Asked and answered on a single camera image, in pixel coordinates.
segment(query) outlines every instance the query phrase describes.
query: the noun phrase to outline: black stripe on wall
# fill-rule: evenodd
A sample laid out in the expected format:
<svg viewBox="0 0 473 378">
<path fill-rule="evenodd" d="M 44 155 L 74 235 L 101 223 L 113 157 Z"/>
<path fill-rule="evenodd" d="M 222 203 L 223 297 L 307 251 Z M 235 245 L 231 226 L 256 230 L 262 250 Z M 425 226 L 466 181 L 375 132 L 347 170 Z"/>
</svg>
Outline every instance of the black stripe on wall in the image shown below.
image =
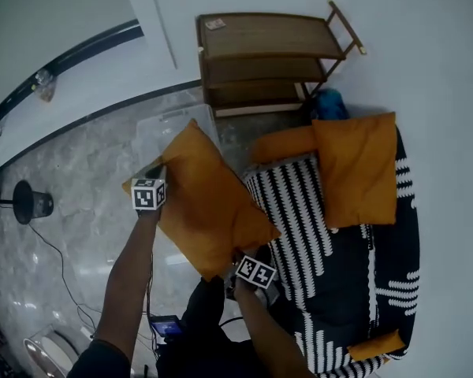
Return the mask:
<svg viewBox="0 0 473 378">
<path fill-rule="evenodd" d="M 59 76 L 82 61 L 141 36 L 143 36 L 143 31 L 138 20 L 131 20 L 76 45 L 47 63 L 43 68 L 54 76 Z M 32 85 L 34 84 L 35 74 L 32 74 L 2 101 L 0 104 L 0 120 L 33 92 Z"/>
<path fill-rule="evenodd" d="M 86 117 L 82 117 L 79 120 L 76 120 L 75 122 L 72 122 L 71 124 L 67 124 L 63 128 L 60 128 L 57 131 L 52 132 L 50 135 L 47 135 L 46 137 L 42 138 L 38 142 L 32 144 L 30 147 L 25 148 L 18 155 L 15 155 L 13 158 L 8 160 L 4 165 L 1 165 L 0 166 L 0 171 L 2 169 L 4 169 L 6 166 L 8 166 L 8 165 L 12 164 L 13 162 L 15 162 L 15 160 L 17 160 L 19 157 L 22 157 L 23 155 L 25 155 L 26 153 L 34 150 L 38 146 L 42 146 L 44 143 L 48 142 L 49 140 L 54 139 L 55 137 L 67 132 L 68 130 L 76 128 L 77 126 L 85 124 L 85 123 L 89 122 L 90 120 L 96 119 L 97 117 L 107 115 L 108 113 L 111 113 L 114 110 L 118 110 L 118 109 L 124 108 L 126 106 L 136 104 L 137 102 L 146 101 L 148 99 L 156 98 L 156 97 L 159 97 L 161 95 L 172 94 L 173 92 L 187 90 L 189 88 L 199 87 L 201 85 L 202 85 L 201 80 L 189 81 L 188 83 L 177 84 L 177 85 L 174 85 L 172 87 L 163 88 L 161 90 L 147 92 L 146 94 L 142 94 L 142 95 L 139 95 L 137 97 L 133 97 L 133 98 L 126 99 L 124 101 L 115 103 L 111 106 L 107 106 L 106 108 L 103 108 L 103 109 L 98 110 L 94 113 L 91 113 L 90 115 L 87 115 Z"/>
</svg>

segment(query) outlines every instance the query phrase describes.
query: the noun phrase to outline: wooden handle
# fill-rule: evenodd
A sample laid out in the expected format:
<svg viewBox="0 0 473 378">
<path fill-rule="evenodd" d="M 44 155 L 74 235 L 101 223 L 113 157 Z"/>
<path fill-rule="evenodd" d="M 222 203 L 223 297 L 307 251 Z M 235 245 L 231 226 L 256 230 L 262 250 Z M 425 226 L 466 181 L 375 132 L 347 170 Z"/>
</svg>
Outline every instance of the wooden handle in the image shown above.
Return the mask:
<svg viewBox="0 0 473 378">
<path fill-rule="evenodd" d="M 361 54 L 367 54 L 366 49 L 364 48 L 364 45 L 361 42 L 361 39 L 359 39 L 359 36 L 357 36 L 357 34 L 354 32 L 354 30 L 352 29 L 352 27 L 348 23 L 347 18 L 345 18 L 345 16 L 340 11 L 340 9 L 338 9 L 337 5 L 334 4 L 334 1 L 333 0 L 328 0 L 328 4 L 333 9 L 333 12 L 330 14 L 330 16 L 328 18 L 328 23 L 333 19 L 334 14 L 336 14 L 338 16 L 338 18 L 340 18 L 340 21 L 344 25 L 347 32 L 350 34 L 350 36 L 354 40 L 354 43 L 356 44 L 357 48 L 359 49 L 359 52 Z"/>
</svg>

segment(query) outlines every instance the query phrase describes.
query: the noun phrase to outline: small paper on shelf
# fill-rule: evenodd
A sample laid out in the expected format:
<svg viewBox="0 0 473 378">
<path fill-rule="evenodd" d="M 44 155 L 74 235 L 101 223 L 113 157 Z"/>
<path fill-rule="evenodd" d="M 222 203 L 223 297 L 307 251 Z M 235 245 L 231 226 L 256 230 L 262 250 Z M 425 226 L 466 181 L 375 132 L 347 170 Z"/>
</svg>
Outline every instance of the small paper on shelf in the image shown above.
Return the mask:
<svg viewBox="0 0 473 378">
<path fill-rule="evenodd" d="M 205 26 L 211 31 L 214 31 L 216 29 L 225 27 L 226 24 L 221 18 L 218 18 L 217 20 L 207 21 Z"/>
</svg>

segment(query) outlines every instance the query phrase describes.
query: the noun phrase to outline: orange pillow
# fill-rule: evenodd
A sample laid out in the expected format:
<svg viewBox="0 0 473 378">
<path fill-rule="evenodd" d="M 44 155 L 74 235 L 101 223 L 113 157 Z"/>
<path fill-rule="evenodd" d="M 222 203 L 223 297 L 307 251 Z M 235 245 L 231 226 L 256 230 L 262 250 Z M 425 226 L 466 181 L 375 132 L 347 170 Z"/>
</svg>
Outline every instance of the orange pillow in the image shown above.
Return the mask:
<svg viewBox="0 0 473 378">
<path fill-rule="evenodd" d="M 257 139 L 252 147 L 251 161 L 255 164 L 266 164 L 316 150 L 317 140 L 313 127 L 302 126 L 270 133 Z"/>
<path fill-rule="evenodd" d="M 280 236 L 194 120 L 162 160 L 168 185 L 159 227 L 205 280 L 226 272 L 234 248 L 257 248 Z"/>
<path fill-rule="evenodd" d="M 395 330 L 394 332 L 369 339 L 355 346 L 349 346 L 347 350 L 354 361 L 362 361 L 402 349 L 405 346 L 398 330 Z"/>
<path fill-rule="evenodd" d="M 396 222 L 395 114 L 313 120 L 328 228 Z"/>
</svg>

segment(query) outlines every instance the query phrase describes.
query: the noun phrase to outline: black and white striped sofa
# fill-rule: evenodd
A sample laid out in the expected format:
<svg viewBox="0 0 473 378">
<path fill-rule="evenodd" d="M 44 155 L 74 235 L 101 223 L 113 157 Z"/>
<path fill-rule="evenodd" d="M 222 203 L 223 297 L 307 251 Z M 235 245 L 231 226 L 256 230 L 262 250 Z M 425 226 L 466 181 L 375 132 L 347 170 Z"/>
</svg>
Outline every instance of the black and white striped sofa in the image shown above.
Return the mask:
<svg viewBox="0 0 473 378">
<path fill-rule="evenodd" d="M 281 231 L 269 245 L 281 281 L 282 326 L 317 376 L 363 378 L 400 359 L 412 337 L 419 289 L 419 231 L 410 168 L 397 133 L 397 222 L 329 230 L 315 154 L 244 177 Z M 347 346 L 399 329 L 404 349 L 354 361 Z"/>
</svg>

